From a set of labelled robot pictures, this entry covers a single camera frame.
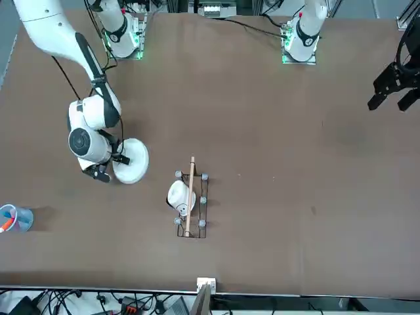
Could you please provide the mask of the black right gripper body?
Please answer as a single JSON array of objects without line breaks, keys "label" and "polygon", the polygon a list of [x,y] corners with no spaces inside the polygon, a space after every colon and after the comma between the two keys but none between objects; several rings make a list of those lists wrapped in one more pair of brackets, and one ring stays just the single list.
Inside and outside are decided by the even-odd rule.
[{"label": "black right gripper body", "polygon": [[121,154],[121,150],[119,149],[121,141],[117,136],[114,136],[103,129],[99,129],[98,133],[108,141],[109,145],[111,146],[111,154],[113,157]]}]

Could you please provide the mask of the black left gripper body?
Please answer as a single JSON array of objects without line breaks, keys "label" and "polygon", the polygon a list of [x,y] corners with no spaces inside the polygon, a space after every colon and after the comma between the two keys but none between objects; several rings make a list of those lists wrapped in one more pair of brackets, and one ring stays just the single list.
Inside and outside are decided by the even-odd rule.
[{"label": "black left gripper body", "polygon": [[403,89],[419,87],[419,68],[391,62],[373,82],[376,95],[389,95]]}]

